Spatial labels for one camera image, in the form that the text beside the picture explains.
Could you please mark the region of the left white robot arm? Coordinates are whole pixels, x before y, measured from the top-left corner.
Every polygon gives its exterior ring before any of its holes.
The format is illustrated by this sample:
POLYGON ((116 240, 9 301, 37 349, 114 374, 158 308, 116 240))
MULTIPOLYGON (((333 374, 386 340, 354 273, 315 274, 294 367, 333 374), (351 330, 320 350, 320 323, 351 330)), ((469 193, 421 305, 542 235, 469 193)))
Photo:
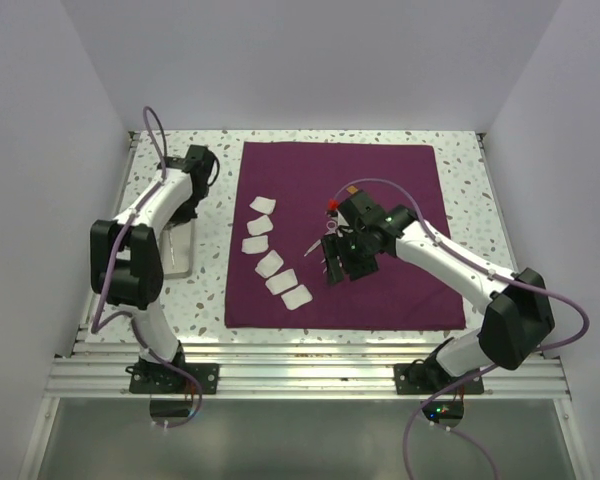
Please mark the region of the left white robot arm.
POLYGON ((152 379, 165 392, 181 390, 187 367, 175 360, 180 342, 159 297, 164 284, 160 235, 197 217, 219 174, 219 160, 206 146, 191 145, 182 157, 166 157, 149 186, 111 220, 90 229, 90 281, 99 296, 91 323, 98 333, 117 317, 130 319, 140 359, 156 363, 152 379))

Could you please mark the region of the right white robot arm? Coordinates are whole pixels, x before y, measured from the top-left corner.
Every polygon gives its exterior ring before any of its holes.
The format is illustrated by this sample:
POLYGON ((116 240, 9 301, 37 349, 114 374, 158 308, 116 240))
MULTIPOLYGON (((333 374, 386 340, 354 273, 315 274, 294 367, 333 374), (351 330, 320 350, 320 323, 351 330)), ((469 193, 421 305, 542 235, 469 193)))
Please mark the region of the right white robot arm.
POLYGON ((330 202, 321 239, 329 284, 358 280, 378 269, 377 255, 414 265, 451 288, 483 316, 479 329, 440 344, 403 371, 417 392, 448 392, 461 377, 495 365, 517 369, 552 332, 555 320, 543 277, 515 273, 480 259, 435 230, 416 209, 390 211, 358 190, 330 202))

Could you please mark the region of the steel surgical scissors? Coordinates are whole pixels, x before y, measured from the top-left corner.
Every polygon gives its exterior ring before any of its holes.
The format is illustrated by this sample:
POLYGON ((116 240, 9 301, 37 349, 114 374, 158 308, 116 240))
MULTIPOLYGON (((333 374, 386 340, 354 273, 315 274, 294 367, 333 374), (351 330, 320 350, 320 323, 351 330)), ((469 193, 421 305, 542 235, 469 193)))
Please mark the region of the steel surgical scissors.
MULTIPOLYGON (((338 228, 338 222, 336 220, 333 220, 333 219, 328 220, 326 222, 326 231, 324 232, 324 234, 325 235, 334 234, 337 232, 337 228, 338 228)), ((311 244, 311 246, 304 253, 304 256, 307 257, 310 253, 312 253, 314 250, 316 250, 320 245, 321 245, 321 238, 319 238, 318 240, 316 240, 315 242, 313 242, 311 244)))

